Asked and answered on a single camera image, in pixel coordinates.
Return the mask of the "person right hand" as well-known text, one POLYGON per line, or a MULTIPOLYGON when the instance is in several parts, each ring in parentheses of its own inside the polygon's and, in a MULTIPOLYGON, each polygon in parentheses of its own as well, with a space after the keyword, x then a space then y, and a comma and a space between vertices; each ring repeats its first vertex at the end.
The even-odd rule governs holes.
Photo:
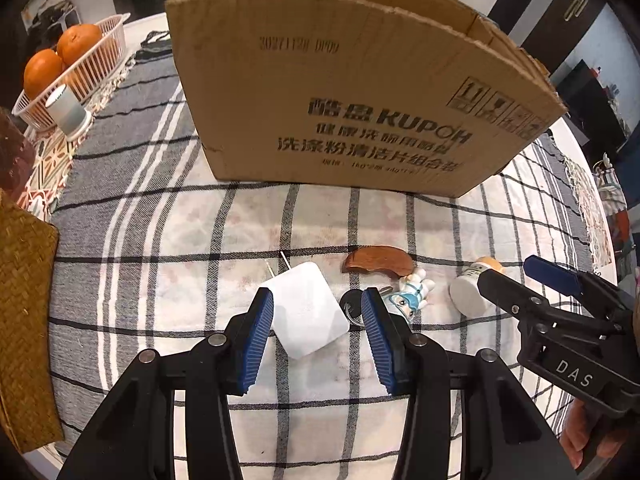
MULTIPOLYGON (((570 404, 570 411, 565 419, 560 437, 560 445, 574 469, 577 469, 582 464, 584 448, 589 441, 590 432, 585 403, 579 399, 574 399, 570 404)), ((598 444, 597 456, 606 460, 613 458, 629 435, 630 430, 628 428, 611 430, 598 444)))

